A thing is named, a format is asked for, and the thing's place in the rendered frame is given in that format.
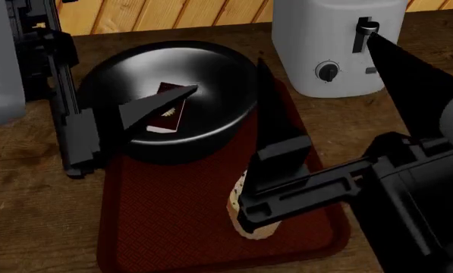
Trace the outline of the black toaster lever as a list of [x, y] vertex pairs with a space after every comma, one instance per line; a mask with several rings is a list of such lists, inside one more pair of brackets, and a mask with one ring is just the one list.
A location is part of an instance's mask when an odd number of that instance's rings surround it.
[[356, 25], [356, 36], [354, 39], [353, 50], [354, 54], [363, 51], [365, 38], [371, 33], [379, 31], [379, 22], [371, 21], [371, 17], [360, 17]]

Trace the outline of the dark red textured tray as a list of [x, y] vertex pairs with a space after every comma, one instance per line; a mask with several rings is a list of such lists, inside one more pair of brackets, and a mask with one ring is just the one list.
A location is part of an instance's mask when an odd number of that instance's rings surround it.
[[263, 240], [242, 237], [227, 210], [256, 149], [256, 113], [218, 152], [185, 165], [120, 155], [105, 170], [96, 261], [102, 273], [211, 273], [332, 256], [351, 227], [340, 204], [283, 221]]

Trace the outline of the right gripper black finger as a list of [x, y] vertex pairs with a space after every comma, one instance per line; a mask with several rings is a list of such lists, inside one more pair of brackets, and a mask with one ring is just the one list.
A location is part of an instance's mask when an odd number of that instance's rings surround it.
[[260, 195], [308, 173], [311, 140], [285, 85], [262, 58], [257, 64], [256, 151], [247, 169], [246, 194]]
[[439, 120], [453, 99], [453, 76], [371, 33], [370, 56], [412, 137], [441, 137]]

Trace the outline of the black toaster dial knob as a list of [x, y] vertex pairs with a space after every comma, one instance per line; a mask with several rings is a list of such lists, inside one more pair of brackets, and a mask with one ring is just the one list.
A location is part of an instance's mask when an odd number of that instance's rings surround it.
[[317, 78], [328, 83], [332, 82], [335, 77], [337, 77], [339, 72], [340, 68], [338, 64], [333, 61], [324, 61], [323, 63], [319, 63], [315, 69], [315, 75]]

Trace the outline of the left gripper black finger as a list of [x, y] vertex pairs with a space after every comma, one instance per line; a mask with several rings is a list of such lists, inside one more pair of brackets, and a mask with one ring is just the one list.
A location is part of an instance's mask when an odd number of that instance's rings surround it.
[[64, 126], [64, 170], [71, 179], [104, 168], [146, 127], [150, 118], [193, 95], [198, 86], [179, 86], [124, 104], [94, 106], [68, 115]]

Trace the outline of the white toaster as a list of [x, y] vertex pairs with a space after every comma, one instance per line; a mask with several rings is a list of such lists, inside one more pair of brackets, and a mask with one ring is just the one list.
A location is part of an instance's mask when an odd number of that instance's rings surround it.
[[[363, 51], [354, 54], [360, 17], [379, 22], [377, 32], [397, 42], [408, 0], [275, 0], [272, 42], [291, 85], [301, 95], [341, 98], [377, 93], [384, 87], [365, 38]], [[328, 83], [315, 75], [324, 61], [340, 72]]]

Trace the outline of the glossy black bowl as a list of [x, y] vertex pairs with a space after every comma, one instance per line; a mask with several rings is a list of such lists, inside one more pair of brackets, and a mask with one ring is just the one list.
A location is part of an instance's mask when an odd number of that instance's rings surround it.
[[124, 104], [179, 86], [185, 99], [176, 133], [137, 134], [121, 151], [137, 161], [177, 165], [224, 147], [256, 105], [256, 65], [234, 49], [201, 41], [154, 42], [93, 68], [77, 91], [83, 108]]

